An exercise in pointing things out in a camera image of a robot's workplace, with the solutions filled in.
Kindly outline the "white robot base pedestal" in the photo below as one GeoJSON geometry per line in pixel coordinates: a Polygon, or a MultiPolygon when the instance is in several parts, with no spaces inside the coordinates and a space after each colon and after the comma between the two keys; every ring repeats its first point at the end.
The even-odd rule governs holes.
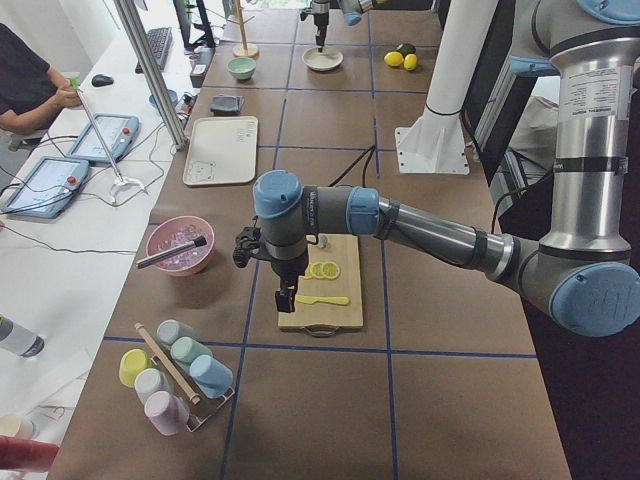
{"type": "Polygon", "coordinates": [[[422,115],[395,129],[402,174],[469,173],[461,111],[497,0],[453,0],[422,115]]]}

